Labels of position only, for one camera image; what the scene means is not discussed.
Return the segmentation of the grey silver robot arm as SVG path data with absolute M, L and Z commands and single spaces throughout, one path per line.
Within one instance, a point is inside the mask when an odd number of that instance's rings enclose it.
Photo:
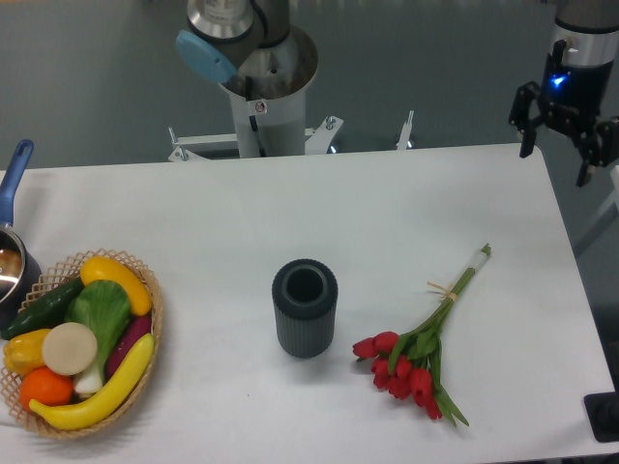
M 306 91 L 318 64 L 312 39 L 289 20 L 285 1 L 191 1 L 189 26 L 175 44 L 183 62 L 229 96 L 243 158 L 325 154 L 341 120 L 306 128 Z M 618 51 L 614 1 L 560 1 L 541 81 L 516 90 L 509 123 L 520 155 L 539 127 L 567 136 L 578 150 L 579 186 L 618 158 L 618 122 L 601 103 Z

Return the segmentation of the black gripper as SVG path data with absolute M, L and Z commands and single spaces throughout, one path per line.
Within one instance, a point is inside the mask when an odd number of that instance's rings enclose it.
M 520 136 L 521 159 L 533 153 L 543 118 L 549 129 L 564 135 L 582 135 L 576 145 L 581 157 L 576 185 L 584 187 L 598 168 L 618 160 L 618 117 L 597 121 L 613 60 L 574 64 L 569 44 L 567 39 L 553 44 L 541 88 L 530 81 L 516 89 L 508 121 Z M 531 118 L 536 100 L 543 117 Z

